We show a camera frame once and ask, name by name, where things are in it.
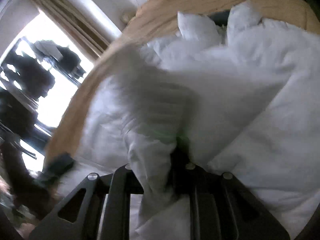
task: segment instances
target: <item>beige blanket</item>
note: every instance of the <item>beige blanket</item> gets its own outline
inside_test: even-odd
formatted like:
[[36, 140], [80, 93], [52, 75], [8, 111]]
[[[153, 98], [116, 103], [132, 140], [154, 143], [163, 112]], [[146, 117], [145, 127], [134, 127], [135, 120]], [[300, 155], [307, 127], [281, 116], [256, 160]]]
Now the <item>beige blanket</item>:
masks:
[[[245, 0], [150, 0], [144, 4], [123, 32], [97, 62], [84, 80], [66, 110], [59, 127], [46, 149], [46, 162], [69, 152], [76, 154], [86, 114], [97, 87], [109, 73], [124, 45], [144, 43], [177, 31], [177, 11], [210, 14], [230, 9]], [[303, 0], [251, 0], [260, 7], [264, 17], [288, 22], [307, 31], [320, 34], [320, 23], [310, 6]]]

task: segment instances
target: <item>beige curtain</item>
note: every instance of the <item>beige curtain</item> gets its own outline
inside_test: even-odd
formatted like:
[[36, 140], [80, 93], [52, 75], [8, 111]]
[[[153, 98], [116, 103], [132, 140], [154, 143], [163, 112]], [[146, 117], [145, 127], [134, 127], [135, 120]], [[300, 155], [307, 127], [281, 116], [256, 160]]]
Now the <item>beige curtain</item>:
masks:
[[84, 55], [96, 60], [107, 49], [109, 42], [67, 0], [32, 0]]

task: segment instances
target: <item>bright daylight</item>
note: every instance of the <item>bright daylight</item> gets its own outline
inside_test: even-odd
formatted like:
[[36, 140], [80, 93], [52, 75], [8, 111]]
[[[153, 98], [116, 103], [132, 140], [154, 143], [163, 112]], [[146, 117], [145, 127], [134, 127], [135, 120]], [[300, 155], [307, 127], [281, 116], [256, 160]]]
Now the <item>bright daylight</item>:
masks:
[[[40, 40], [52, 40], [56, 44], [69, 47], [75, 52], [81, 59], [81, 67], [86, 71], [84, 78], [92, 70], [93, 64], [90, 62], [72, 43], [72, 41], [60, 30], [44, 13], [40, 13], [34, 20], [32, 20], [18, 35], [18, 37], [26, 37], [30, 42], [34, 43]], [[29, 56], [36, 58], [34, 52], [27, 44], [22, 41], [16, 50], [18, 55], [22, 56], [22, 52], [25, 52]], [[55, 77], [55, 84], [52, 89], [49, 90], [48, 95], [43, 98], [39, 98], [38, 120], [47, 126], [57, 127], [60, 123], [63, 113], [68, 107], [68, 104], [77, 90], [77, 86], [66, 79], [56, 69], [52, 68], [51, 65], [45, 61], [42, 61], [41, 65], [44, 69], [49, 70], [50, 73]], [[11, 70], [15, 71], [13, 66], [8, 66]], [[6, 79], [4, 72], [1, 72], [1, 77]], [[20, 85], [15, 81], [14, 85], [21, 89]], [[30, 156], [23, 153], [23, 160], [26, 168], [32, 171], [41, 171], [44, 161], [44, 156], [37, 152], [35, 149], [30, 147], [25, 142], [21, 141], [21, 145], [33, 152], [37, 156], [37, 160], [34, 160]]]

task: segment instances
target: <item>white bedding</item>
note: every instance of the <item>white bedding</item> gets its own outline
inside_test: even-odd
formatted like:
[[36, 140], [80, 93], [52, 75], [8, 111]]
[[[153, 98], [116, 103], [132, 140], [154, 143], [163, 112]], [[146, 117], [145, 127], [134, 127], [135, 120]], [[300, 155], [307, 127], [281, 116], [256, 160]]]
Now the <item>white bedding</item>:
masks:
[[198, 19], [197, 29], [190, 17], [180, 15], [195, 23], [181, 36], [114, 57], [87, 115], [78, 167], [58, 192], [130, 162], [145, 190], [139, 215], [141, 196], [132, 201], [131, 239], [189, 239], [188, 197], [165, 190], [182, 133], [194, 163], [232, 172], [294, 239], [320, 203], [320, 38], [261, 19], [248, 2], [232, 8], [225, 42], [204, 41], [214, 23]]

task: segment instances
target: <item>black metal frame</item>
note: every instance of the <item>black metal frame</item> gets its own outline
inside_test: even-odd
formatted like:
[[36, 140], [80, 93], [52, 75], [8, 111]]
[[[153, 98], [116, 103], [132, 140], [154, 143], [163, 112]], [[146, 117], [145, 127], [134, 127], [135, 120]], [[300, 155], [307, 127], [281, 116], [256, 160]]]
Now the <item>black metal frame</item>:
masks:
[[[190, 195], [191, 240], [290, 239], [231, 173], [218, 176], [191, 164], [184, 174], [186, 187], [179, 179], [172, 182], [179, 184], [179, 194]], [[103, 177], [91, 173], [41, 221], [29, 240], [129, 240], [130, 194], [143, 194], [143, 189], [125, 166]]]

